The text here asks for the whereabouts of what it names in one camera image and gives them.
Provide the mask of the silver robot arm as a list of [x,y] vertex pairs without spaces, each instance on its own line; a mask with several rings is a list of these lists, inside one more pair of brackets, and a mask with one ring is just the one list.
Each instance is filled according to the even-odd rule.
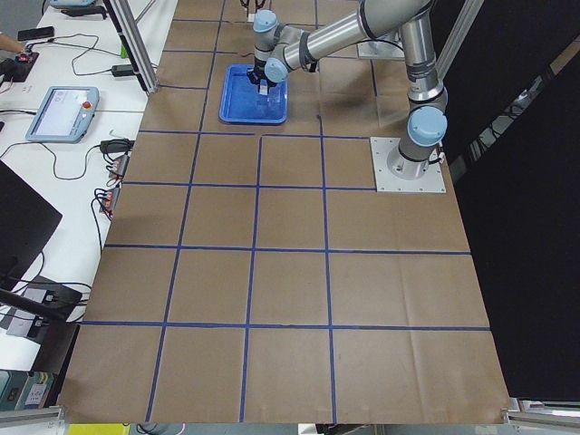
[[448,128],[448,94],[436,69],[430,10],[430,1],[361,1],[354,12],[311,33],[279,23],[271,10],[260,10],[253,22],[255,62],[246,76],[255,86],[264,83],[272,88],[292,71],[312,73],[324,57],[398,31],[410,111],[406,132],[389,153],[387,164],[400,179],[419,179]]

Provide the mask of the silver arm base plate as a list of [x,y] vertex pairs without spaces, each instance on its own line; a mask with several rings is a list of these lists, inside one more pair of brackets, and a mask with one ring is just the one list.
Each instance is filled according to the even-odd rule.
[[441,158],[433,150],[423,162],[405,159],[399,138],[370,137],[375,188],[378,193],[444,194]]

